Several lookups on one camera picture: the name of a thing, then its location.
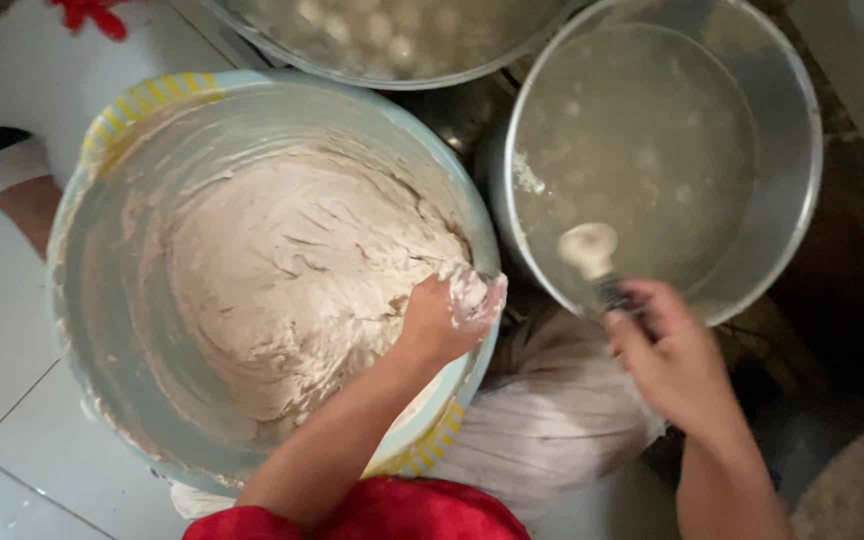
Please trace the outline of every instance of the red object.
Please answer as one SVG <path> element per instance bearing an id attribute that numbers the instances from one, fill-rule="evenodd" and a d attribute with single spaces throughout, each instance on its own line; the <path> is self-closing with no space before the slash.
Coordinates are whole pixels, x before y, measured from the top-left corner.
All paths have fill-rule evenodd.
<path id="1" fill-rule="evenodd" d="M 501 502 L 468 485 L 445 480 L 378 477 L 355 484 L 323 540 L 519 540 L 522 523 Z M 182 540 L 300 540 L 292 522 L 259 506 L 235 506 L 194 521 Z"/>
<path id="2" fill-rule="evenodd" d="M 85 24 L 86 18 L 92 19 L 95 26 L 109 39 L 122 42 L 126 39 L 126 25 L 122 19 L 109 11 L 109 6 L 122 0 L 49 0 L 53 6 L 65 8 L 62 26 L 78 32 Z"/>

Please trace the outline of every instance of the bowl rim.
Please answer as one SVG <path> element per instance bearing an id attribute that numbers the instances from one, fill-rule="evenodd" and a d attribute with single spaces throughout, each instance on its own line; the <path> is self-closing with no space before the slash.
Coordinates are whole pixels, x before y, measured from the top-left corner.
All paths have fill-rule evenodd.
<path id="1" fill-rule="evenodd" d="M 809 119 L 809 144 L 812 153 L 812 159 L 809 164 L 808 186 L 805 192 L 804 200 L 802 201 L 801 209 L 798 213 L 795 228 L 785 243 L 779 257 L 777 257 L 769 272 L 762 277 L 753 287 L 746 292 L 737 302 L 724 305 L 718 309 L 704 313 L 705 325 L 714 327 L 718 326 L 738 313 L 744 312 L 755 300 L 758 300 L 762 294 L 769 289 L 775 280 L 783 273 L 788 263 L 792 260 L 799 245 L 802 243 L 809 228 L 812 215 L 815 214 L 815 206 L 818 202 L 819 188 L 822 184 L 822 167 L 823 167 L 823 140 L 822 140 L 822 117 L 819 111 L 819 102 L 815 95 L 815 89 L 812 86 L 812 81 L 809 77 L 809 71 L 803 64 L 802 59 L 795 52 L 795 47 L 788 40 L 786 35 L 771 21 L 765 14 L 757 8 L 749 4 L 746 0 L 710 0 L 714 3 L 727 5 L 733 9 L 738 9 L 750 16 L 754 21 L 775 41 L 775 44 L 782 50 L 786 62 L 795 73 L 798 86 L 801 89 L 802 97 L 805 100 L 806 114 Z M 549 59 L 556 53 L 559 47 L 567 41 L 577 28 L 583 25 L 589 19 L 606 10 L 612 9 L 622 4 L 642 3 L 642 0 L 599 0 L 598 2 L 586 7 L 571 20 L 565 24 L 556 36 L 542 50 L 541 54 L 535 60 L 526 80 L 522 83 L 522 88 L 515 98 L 515 105 L 512 109 L 509 129 L 506 132 L 506 138 L 503 144 L 502 156 L 502 175 L 503 175 L 503 192 L 501 197 L 509 211 L 510 226 L 514 229 L 515 242 L 518 250 L 522 254 L 522 259 L 528 265 L 532 275 L 538 280 L 543 289 L 546 290 L 563 308 L 566 308 L 571 313 L 583 316 L 586 314 L 586 308 L 581 304 L 570 300 L 566 295 L 558 289 L 546 274 L 541 270 L 539 264 L 532 256 L 532 250 L 529 248 L 528 242 L 525 240 L 524 231 L 519 221 L 519 213 L 516 209 L 515 199 L 515 175 L 513 173 L 513 156 L 516 151 L 516 138 L 519 133 L 519 127 L 522 123 L 523 111 L 525 102 L 528 101 L 529 95 L 536 80 L 543 72 L 543 67 L 549 62 Z"/>

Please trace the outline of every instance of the metal bowl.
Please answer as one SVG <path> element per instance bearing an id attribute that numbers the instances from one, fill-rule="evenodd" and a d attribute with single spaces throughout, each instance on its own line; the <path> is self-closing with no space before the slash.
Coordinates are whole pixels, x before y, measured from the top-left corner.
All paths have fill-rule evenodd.
<path id="1" fill-rule="evenodd" d="M 792 258 L 815 207 L 822 173 L 822 126 L 806 68 L 782 32 L 742 0 L 603 0 L 572 19 L 537 59 L 507 129 L 486 145 L 493 218 L 513 257 L 560 304 L 584 313 L 536 263 L 516 210 L 513 154 L 524 104 L 564 43 L 603 23 L 645 23 L 699 43 L 745 94 L 758 143 L 758 180 L 738 235 L 710 273 L 682 287 L 709 325 L 741 313 Z"/>
<path id="2" fill-rule="evenodd" d="M 255 24 L 246 19 L 246 17 L 235 7 L 229 0 L 201 0 L 201 2 L 210 8 L 210 10 L 238 32 L 243 38 L 251 42 L 260 50 L 268 53 L 272 57 L 281 59 L 296 68 L 307 73 L 353 85 L 355 87 L 365 87 L 369 89 L 379 89 L 388 91 L 421 91 L 428 89 L 440 89 L 443 87 L 451 87 L 459 85 L 466 81 L 471 81 L 478 77 L 482 77 L 488 73 L 498 70 L 509 65 L 522 56 L 538 49 L 548 38 L 559 28 L 563 22 L 571 15 L 578 7 L 587 3 L 588 0 L 530 0 L 522 3 L 522 10 L 528 12 L 530 5 L 540 6 L 545 9 L 544 15 L 539 19 L 530 21 L 531 30 L 523 31 L 522 35 L 515 42 L 509 43 L 501 54 L 495 55 L 488 61 L 483 61 L 480 65 L 466 69 L 461 72 L 449 73 L 428 79 L 400 79 L 386 80 L 375 79 L 365 76 L 357 76 L 349 73 L 342 65 L 338 63 L 324 63 L 315 60 L 302 54 L 297 50 L 293 50 L 279 39 L 270 36 L 268 33 L 257 28 Z M 546 8 L 548 5 L 556 5 L 555 8 Z"/>

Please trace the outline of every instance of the red clothing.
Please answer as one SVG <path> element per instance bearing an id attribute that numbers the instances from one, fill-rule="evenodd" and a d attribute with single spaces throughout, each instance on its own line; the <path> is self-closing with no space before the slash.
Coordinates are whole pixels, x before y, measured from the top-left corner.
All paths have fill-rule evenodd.
<path id="1" fill-rule="evenodd" d="M 527 539 L 522 523 L 495 497 L 445 480 L 377 477 L 348 493 L 331 521 L 312 535 L 326 540 Z M 259 506 L 235 506 L 194 521 L 182 540 L 300 540 L 293 523 Z"/>

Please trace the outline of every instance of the white cloth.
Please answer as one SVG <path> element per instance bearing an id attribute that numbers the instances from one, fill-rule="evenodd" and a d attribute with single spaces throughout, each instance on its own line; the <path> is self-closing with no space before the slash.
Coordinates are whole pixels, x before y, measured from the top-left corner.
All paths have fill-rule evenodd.
<path id="1" fill-rule="evenodd" d="M 525 521 L 632 461 L 666 423 L 607 343 L 601 325 L 558 305 L 502 340 L 462 428 L 426 476 L 481 489 Z M 186 519 L 234 503 L 177 482 L 172 501 Z"/>
<path id="2" fill-rule="evenodd" d="M 0 150 L 0 193 L 27 180 L 50 174 L 45 150 L 34 138 Z"/>

